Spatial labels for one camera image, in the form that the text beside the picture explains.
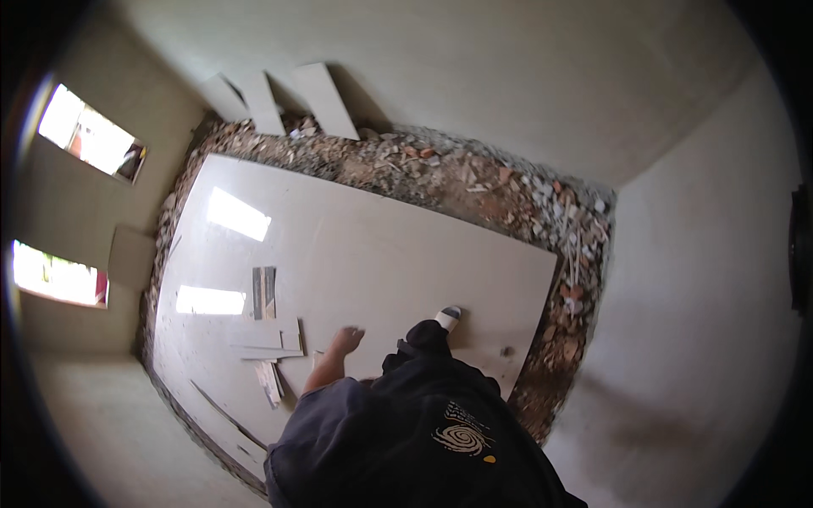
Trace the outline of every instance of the wall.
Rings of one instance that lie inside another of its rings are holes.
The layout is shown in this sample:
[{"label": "wall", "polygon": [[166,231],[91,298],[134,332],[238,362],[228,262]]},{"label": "wall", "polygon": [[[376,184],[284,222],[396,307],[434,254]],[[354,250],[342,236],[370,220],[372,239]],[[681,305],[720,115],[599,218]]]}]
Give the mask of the wall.
[{"label": "wall", "polygon": [[[131,186],[35,136],[20,176],[15,236],[39,250],[104,270],[117,224],[154,229],[203,105],[105,11],[91,15],[54,78],[144,141],[149,153]],[[37,348],[125,353],[135,337],[138,298],[111,284],[109,308],[99,310],[22,293],[25,335]]]},{"label": "wall", "polygon": [[196,445],[135,359],[37,355],[59,435],[109,506],[268,506]]},{"label": "wall", "polygon": [[350,113],[619,186],[730,92],[754,50],[721,0],[119,0],[191,85],[332,69]]},{"label": "wall", "polygon": [[786,249],[800,179],[759,65],[621,189],[595,336],[545,447],[591,506],[717,506],[744,471],[793,370]]}]

